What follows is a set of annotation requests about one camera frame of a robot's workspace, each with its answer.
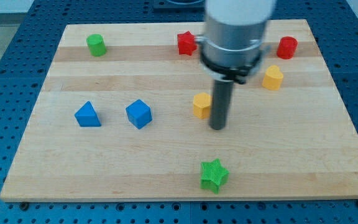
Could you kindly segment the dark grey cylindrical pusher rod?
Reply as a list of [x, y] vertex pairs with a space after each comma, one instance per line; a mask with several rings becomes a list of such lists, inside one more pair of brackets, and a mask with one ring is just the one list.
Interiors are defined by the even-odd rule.
[[215, 80], [209, 126], [214, 130], [221, 130], [226, 126], [234, 82]]

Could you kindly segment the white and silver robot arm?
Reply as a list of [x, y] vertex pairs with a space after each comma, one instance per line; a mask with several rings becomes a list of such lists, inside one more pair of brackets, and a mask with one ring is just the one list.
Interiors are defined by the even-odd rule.
[[195, 37], [200, 62], [213, 80], [209, 126], [225, 128], [234, 84], [259, 70], [270, 50], [262, 47], [276, 0], [206, 0], [204, 31]]

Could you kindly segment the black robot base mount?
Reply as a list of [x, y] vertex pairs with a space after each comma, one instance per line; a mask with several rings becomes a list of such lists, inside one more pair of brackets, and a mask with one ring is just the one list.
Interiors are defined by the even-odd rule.
[[205, 0], [152, 0], [154, 9], [202, 9]]

